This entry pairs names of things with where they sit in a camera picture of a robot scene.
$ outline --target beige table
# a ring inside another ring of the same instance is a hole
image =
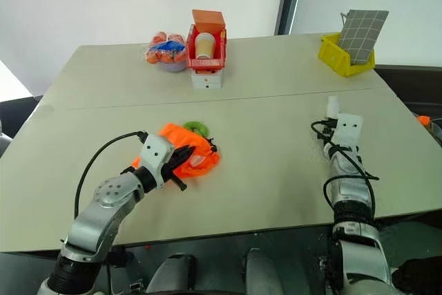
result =
[[[376,216],[441,208],[442,150],[374,71],[339,77],[316,58],[317,47],[317,35],[231,40],[219,91],[195,91],[186,73],[136,62],[139,46],[80,48],[0,159],[0,251],[59,248],[93,153],[122,133],[155,133],[187,120],[210,127],[220,164],[188,180],[185,192],[168,184],[146,196],[117,243],[331,222],[322,194],[328,163],[309,128],[324,116],[329,95],[340,97],[344,112],[364,117],[361,155],[381,177],[373,184]],[[268,59],[248,53],[252,48]],[[111,55],[119,58],[115,68],[103,62]],[[102,153],[80,209],[140,148],[131,138]]]
[[[193,89],[188,73],[142,58],[146,45],[82,46],[42,105],[97,108],[201,102],[386,87],[373,71],[346,79],[318,59],[321,34],[231,39],[221,90]]]

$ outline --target green ring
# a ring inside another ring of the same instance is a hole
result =
[[[202,124],[201,122],[188,121],[184,124],[183,127],[204,138],[209,136],[209,128],[207,128],[207,126],[205,124]]]

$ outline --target paper cup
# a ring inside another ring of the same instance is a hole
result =
[[[213,59],[215,37],[207,32],[201,32],[195,39],[195,58]]]

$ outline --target red plastic container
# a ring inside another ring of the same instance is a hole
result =
[[[220,32],[214,34],[215,37],[215,51],[213,59],[196,59],[195,58],[195,38],[200,32],[194,24],[191,25],[189,36],[187,37],[187,67],[193,70],[220,70],[223,69],[226,62],[226,45],[227,32],[222,29]]]

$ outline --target yellow plastic bin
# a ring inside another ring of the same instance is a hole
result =
[[[323,45],[319,51],[319,59],[325,62],[335,72],[342,76],[352,76],[374,68],[374,50],[365,65],[350,65],[350,55],[340,48],[337,43],[340,33],[322,36]]]

